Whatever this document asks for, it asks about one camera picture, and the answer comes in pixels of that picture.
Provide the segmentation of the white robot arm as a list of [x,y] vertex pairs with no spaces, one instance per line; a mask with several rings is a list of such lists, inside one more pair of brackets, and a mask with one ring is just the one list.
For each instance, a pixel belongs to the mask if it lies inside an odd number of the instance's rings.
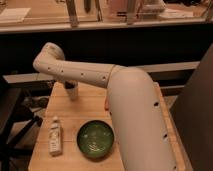
[[60,81],[104,88],[125,171],[177,171],[175,155],[154,81],[138,67],[72,62],[46,43],[33,61],[35,70]]

